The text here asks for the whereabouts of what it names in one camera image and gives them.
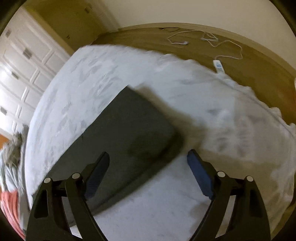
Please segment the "white power strip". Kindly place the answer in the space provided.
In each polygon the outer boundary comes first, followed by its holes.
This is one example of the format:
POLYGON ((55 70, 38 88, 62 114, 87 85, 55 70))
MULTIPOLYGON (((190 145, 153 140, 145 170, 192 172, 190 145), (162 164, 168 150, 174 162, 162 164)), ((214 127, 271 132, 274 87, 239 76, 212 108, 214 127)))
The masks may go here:
POLYGON ((225 74, 225 70, 224 70, 223 65, 220 60, 216 60, 216 59, 213 60, 213 65, 214 65, 217 73, 225 74))

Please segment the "crumpled grey garment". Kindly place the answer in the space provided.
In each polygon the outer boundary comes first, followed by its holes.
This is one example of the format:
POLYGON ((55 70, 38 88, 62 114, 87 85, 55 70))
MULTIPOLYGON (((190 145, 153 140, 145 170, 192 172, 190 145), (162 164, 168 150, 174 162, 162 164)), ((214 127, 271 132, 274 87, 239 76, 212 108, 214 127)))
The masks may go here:
POLYGON ((21 158, 22 134, 17 132, 12 140, 3 146, 3 161, 7 166, 18 166, 21 158))

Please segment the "coral pink blanket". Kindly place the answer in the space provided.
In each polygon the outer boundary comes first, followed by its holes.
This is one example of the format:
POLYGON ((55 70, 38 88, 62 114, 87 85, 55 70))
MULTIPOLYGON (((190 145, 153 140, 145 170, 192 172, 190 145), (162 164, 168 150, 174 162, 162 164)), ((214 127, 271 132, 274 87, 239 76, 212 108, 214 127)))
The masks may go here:
POLYGON ((19 200, 17 190, 13 192, 1 192, 1 210, 15 232, 21 237, 22 240, 25 240, 25 235, 20 227, 19 200))

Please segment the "white wardrobe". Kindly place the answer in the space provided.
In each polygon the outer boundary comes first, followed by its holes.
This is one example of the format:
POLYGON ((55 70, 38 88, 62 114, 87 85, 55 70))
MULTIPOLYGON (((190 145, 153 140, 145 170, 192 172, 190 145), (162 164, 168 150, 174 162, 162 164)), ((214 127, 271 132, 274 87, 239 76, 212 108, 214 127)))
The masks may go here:
POLYGON ((11 138, 34 111, 69 54, 23 8, 1 34, 1 134, 11 138))

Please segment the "grey duvet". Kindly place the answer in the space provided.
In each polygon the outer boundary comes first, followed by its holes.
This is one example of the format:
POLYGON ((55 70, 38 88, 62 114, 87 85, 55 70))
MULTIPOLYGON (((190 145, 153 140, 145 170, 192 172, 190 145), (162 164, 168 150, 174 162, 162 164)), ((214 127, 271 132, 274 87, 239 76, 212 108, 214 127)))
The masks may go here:
POLYGON ((30 208, 25 181, 25 153, 29 127, 24 125, 20 132, 1 149, 1 190, 16 192, 16 213, 21 230, 28 226, 30 208))

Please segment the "dark grey sweatpants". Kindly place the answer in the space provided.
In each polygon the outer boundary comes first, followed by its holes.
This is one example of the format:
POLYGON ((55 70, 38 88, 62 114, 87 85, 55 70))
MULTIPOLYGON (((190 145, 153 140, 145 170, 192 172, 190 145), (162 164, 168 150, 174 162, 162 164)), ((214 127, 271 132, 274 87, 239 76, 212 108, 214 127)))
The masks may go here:
POLYGON ((110 208, 179 154, 184 138, 166 116, 170 112, 162 96, 148 86, 109 88, 95 97, 50 90, 29 131, 29 198, 35 200, 45 177, 66 179, 107 152, 109 168, 87 203, 93 214, 110 208))

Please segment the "grey butterfly bed sheet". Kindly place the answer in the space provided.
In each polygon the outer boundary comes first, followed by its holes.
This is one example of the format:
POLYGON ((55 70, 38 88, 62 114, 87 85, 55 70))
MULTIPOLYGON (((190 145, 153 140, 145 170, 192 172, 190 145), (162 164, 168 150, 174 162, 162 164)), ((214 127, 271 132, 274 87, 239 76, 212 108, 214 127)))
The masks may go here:
POLYGON ((29 126, 29 205, 46 177, 110 165, 88 206, 111 240, 186 240, 210 200, 187 164, 257 183, 271 230, 292 202, 295 124, 250 87, 194 60, 119 45, 80 48, 42 95, 29 126))

